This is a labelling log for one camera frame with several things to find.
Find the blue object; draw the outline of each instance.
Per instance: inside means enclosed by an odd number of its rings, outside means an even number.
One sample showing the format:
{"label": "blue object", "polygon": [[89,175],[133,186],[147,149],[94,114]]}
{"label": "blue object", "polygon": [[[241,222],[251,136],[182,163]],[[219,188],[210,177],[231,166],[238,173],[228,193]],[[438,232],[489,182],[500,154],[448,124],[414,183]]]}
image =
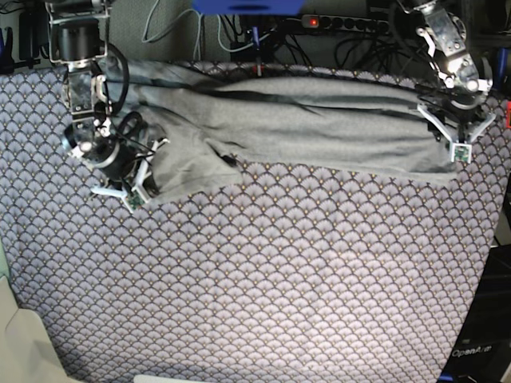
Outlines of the blue object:
{"label": "blue object", "polygon": [[438,381],[454,381],[454,378],[448,373],[443,373],[442,375],[440,375]]}
{"label": "blue object", "polygon": [[297,14],[304,0],[195,0],[203,14]]}
{"label": "blue object", "polygon": [[500,48],[497,53],[497,70],[493,79],[493,87],[500,89],[504,83],[505,70],[508,66],[508,53],[506,48]]}

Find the patterned tablecloth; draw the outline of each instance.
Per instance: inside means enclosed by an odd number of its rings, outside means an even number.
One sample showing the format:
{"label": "patterned tablecloth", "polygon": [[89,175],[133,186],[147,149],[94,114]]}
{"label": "patterned tablecloth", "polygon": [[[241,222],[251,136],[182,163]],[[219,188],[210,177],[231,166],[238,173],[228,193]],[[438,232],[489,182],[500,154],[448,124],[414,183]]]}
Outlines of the patterned tablecloth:
{"label": "patterned tablecloth", "polygon": [[[229,81],[250,65],[184,63]],[[413,81],[302,66],[268,76]],[[243,163],[244,183],[134,215],[89,199],[61,73],[0,78],[0,232],[68,374],[434,382],[467,315],[511,168],[505,102],[449,187]]]}

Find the red switch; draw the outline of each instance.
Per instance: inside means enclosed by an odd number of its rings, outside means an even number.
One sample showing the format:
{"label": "red switch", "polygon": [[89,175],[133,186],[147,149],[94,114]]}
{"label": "red switch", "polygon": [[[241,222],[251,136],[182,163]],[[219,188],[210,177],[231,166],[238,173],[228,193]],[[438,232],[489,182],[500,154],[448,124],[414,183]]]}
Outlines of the red switch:
{"label": "red switch", "polygon": [[308,29],[319,28],[319,16],[314,14],[305,14],[302,16],[302,26]]}

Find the gray cloth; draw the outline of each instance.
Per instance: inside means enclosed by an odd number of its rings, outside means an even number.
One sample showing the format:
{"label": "gray cloth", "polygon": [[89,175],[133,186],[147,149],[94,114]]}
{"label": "gray cloth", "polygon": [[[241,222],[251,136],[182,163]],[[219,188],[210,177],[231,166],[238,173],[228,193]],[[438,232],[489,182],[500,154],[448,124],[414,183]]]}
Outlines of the gray cloth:
{"label": "gray cloth", "polygon": [[[165,203],[241,181],[221,157],[308,164],[446,184],[444,144],[418,114],[417,95],[354,81],[282,77],[222,85],[191,70],[131,62],[126,111],[138,110],[171,143],[154,173]],[[116,66],[110,78],[119,81]],[[121,84],[110,85],[114,97]]]}

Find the white plastic part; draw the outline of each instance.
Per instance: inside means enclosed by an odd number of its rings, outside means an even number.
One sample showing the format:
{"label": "white plastic part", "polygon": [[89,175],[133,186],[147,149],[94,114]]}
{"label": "white plastic part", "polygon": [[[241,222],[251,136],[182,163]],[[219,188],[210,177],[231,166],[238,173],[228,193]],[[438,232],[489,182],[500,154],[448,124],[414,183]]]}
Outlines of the white plastic part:
{"label": "white plastic part", "polygon": [[20,310],[7,278],[0,278],[0,381],[70,383],[42,320]]}

